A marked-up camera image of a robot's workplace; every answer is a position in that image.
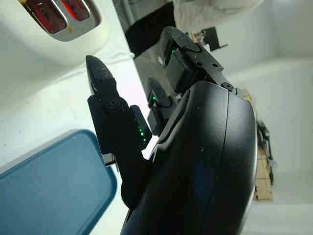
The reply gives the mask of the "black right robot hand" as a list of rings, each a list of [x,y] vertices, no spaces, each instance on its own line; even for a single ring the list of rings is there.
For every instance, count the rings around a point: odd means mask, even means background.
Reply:
[[[129,209],[121,233],[238,235],[255,191],[252,106],[201,44],[171,26],[160,42],[176,96],[150,79],[148,118],[119,95],[100,59],[86,57],[99,147],[119,169]]]

